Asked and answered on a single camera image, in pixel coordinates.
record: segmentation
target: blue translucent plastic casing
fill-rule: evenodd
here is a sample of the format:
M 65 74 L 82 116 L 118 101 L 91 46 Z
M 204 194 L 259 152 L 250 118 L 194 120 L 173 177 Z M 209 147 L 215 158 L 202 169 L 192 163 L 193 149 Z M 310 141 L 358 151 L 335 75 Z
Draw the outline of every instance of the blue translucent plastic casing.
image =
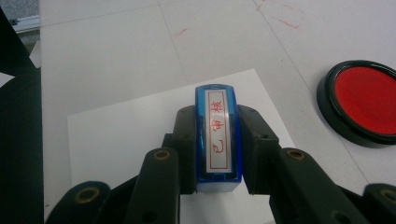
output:
M 239 116 L 233 87 L 220 84 L 197 87 L 195 109 L 197 191 L 233 191 L 242 177 Z

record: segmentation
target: label with red border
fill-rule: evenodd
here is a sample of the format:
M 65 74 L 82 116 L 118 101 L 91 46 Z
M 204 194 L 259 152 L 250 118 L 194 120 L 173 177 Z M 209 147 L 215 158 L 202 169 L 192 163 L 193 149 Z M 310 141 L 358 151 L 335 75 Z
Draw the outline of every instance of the label with red border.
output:
M 231 139 L 226 90 L 205 91 L 206 171 L 230 173 Z

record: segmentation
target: gray floor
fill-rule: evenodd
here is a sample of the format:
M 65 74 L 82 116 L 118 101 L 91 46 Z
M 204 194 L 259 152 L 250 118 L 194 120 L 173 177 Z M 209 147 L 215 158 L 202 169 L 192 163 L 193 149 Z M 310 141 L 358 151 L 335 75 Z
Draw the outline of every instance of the gray floor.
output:
M 0 0 L 0 6 L 9 20 L 39 15 L 38 0 Z M 40 39 L 39 31 L 19 34 L 26 48 L 31 51 L 35 42 Z

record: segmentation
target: ink pad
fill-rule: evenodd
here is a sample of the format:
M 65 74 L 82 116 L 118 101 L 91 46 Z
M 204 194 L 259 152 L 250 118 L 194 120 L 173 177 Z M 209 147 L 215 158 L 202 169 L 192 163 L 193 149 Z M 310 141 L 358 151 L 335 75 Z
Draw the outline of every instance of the ink pad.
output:
M 396 71 L 380 63 L 337 64 L 318 84 L 320 112 L 338 133 L 364 147 L 396 145 Z

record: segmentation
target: tabletop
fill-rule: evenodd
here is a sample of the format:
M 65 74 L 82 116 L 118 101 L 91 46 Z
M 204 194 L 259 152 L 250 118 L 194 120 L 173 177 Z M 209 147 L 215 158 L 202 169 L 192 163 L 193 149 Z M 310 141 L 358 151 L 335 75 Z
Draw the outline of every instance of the tabletop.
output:
M 40 0 L 46 216 L 73 187 L 70 116 L 249 69 L 294 145 L 335 183 L 396 185 L 396 147 L 347 141 L 316 101 L 340 62 L 396 68 L 395 10 L 390 0 Z

